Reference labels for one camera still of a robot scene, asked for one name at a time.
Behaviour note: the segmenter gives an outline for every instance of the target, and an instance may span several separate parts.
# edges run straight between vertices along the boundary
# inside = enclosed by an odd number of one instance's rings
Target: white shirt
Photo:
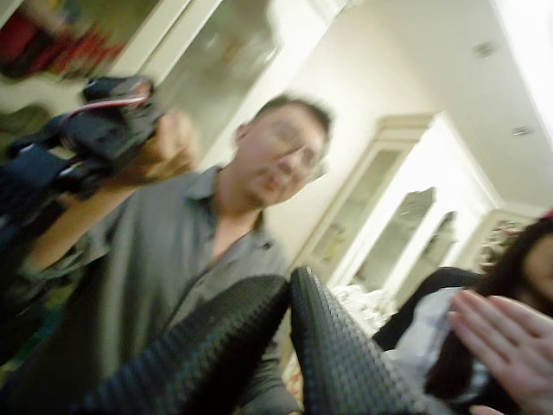
[[[446,335],[451,330],[448,311],[451,298],[460,290],[462,288],[443,288],[424,297],[415,308],[413,323],[399,339],[396,348],[385,352],[385,356],[394,366],[421,388],[426,381],[426,374],[438,359]],[[481,392],[488,378],[484,365],[474,360],[469,388],[452,402],[462,403],[473,399]]]

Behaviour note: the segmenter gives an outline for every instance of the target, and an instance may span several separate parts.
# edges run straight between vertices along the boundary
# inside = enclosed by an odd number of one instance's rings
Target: glass door
[[[434,202],[435,188],[407,194],[350,284],[368,292],[383,288]]]
[[[455,244],[456,212],[447,212],[442,222],[424,247],[416,263],[396,294],[396,303],[401,307],[415,292],[416,287],[432,272],[439,268]]]
[[[225,0],[158,88],[159,102],[189,112],[211,147],[278,51],[267,0]]]
[[[401,153],[401,150],[378,152],[321,236],[309,256],[308,265],[323,280],[327,279],[365,224],[378,200],[378,189],[386,183],[385,178],[393,171]]]

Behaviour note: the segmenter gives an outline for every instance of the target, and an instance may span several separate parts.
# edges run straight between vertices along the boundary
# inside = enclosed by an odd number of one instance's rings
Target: collared shirt
[[[240,279],[284,275],[286,261],[263,222],[210,266],[218,173],[212,168],[137,191],[56,265],[25,276],[26,286],[61,276],[79,283],[60,327],[18,374],[10,405],[58,413],[199,304]],[[273,342],[245,394],[244,413],[297,410],[277,365]]]

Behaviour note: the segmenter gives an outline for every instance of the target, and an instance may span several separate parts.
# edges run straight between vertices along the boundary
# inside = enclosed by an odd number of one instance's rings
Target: man
[[[48,281],[79,280],[60,327],[17,374],[5,404],[57,413],[198,304],[242,278],[283,275],[263,210],[316,175],[329,129],[323,110],[280,97],[239,126],[229,165],[183,175],[197,158],[193,127],[174,113],[162,118],[120,177],[71,206],[36,241],[4,294],[3,302],[22,307]],[[159,183],[142,188],[152,182]],[[298,411],[276,351],[273,342],[241,399],[242,413]]]

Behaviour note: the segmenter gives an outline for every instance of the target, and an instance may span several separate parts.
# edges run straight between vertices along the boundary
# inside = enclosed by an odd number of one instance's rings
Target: eyeglasses
[[[271,147],[275,154],[281,158],[291,156],[300,151],[300,163],[297,174],[302,180],[314,181],[324,176],[326,166],[321,157],[305,145],[297,129],[290,124],[275,122],[270,129]]]

